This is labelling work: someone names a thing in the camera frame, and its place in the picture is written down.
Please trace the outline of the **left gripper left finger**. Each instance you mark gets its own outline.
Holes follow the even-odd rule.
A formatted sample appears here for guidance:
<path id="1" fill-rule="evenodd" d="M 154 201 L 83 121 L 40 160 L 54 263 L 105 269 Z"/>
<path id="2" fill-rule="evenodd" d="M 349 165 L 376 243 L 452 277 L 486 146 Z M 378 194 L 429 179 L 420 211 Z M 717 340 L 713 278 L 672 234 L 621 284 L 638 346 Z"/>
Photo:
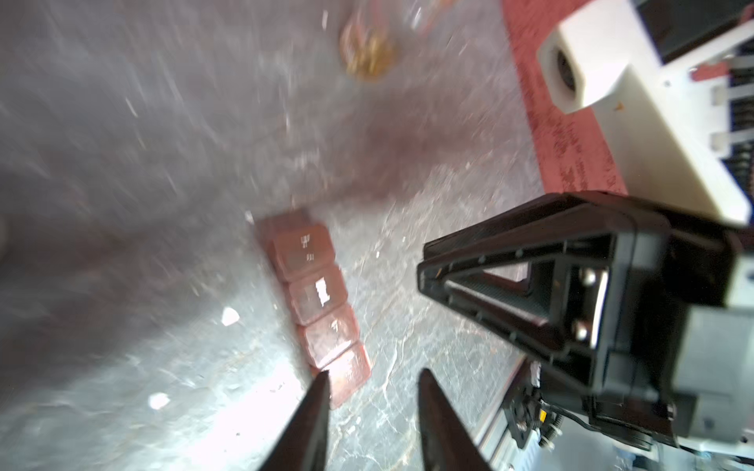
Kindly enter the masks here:
<path id="1" fill-rule="evenodd" d="M 304 399 L 261 465 L 267 470 L 324 470 L 328 451 L 330 379 L 327 371 L 317 374 Z"/>

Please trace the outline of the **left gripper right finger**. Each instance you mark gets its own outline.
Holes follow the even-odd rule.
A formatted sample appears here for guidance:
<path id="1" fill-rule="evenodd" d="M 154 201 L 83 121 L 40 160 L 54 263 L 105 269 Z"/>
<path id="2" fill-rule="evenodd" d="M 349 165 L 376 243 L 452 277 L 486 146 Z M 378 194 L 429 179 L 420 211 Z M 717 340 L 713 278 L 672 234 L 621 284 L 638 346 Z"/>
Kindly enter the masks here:
<path id="1" fill-rule="evenodd" d="M 491 470 L 428 368 L 418 380 L 418 423 L 425 470 Z"/>

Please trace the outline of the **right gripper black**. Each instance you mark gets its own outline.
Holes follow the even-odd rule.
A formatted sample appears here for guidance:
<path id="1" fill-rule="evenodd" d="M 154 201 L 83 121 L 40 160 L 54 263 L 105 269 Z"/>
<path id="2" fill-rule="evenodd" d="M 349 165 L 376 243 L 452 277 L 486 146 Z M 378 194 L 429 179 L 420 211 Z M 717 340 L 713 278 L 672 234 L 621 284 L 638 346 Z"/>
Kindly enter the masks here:
<path id="1" fill-rule="evenodd" d="M 727 445 L 753 415 L 753 229 L 647 205 L 565 212 L 586 315 L 565 408 L 631 445 Z"/>

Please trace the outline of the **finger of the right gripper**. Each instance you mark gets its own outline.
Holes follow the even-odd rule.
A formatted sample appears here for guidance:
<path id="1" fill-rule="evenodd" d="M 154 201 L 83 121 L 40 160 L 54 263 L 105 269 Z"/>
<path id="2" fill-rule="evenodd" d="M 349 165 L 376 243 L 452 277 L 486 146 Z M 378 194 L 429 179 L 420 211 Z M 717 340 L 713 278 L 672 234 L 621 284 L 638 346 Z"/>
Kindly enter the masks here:
<path id="1" fill-rule="evenodd" d="M 604 377 L 619 354 L 619 198 L 546 194 L 428 241 L 418 290 L 559 377 Z"/>

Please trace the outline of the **amber pill bottle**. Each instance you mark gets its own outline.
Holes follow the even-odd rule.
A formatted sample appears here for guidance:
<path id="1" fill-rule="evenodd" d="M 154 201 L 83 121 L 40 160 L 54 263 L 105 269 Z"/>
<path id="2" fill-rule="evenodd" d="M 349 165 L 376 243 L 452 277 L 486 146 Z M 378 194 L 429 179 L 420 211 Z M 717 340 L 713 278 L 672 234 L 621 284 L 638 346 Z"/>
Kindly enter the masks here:
<path id="1" fill-rule="evenodd" d="M 347 73 L 360 80 L 384 77 L 454 5 L 446 0 L 355 2 L 339 37 Z"/>

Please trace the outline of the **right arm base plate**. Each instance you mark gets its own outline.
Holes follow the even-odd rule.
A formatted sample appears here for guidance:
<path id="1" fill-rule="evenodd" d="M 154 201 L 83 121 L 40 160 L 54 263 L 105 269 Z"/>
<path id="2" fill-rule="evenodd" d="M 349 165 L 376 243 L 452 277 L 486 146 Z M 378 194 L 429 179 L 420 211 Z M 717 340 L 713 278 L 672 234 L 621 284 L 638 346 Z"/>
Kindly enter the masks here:
<path id="1" fill-rule="evenodd" d="M 563 415 L 544 402 L 540 387 L 538 362 L 522 359 L 514 372 L 501 408 L 507 422 L 506 432 L 518 449 L 524 449 L 538 436 L 541 449 L 555 449 L 555 439 L 562 435 Z"/>

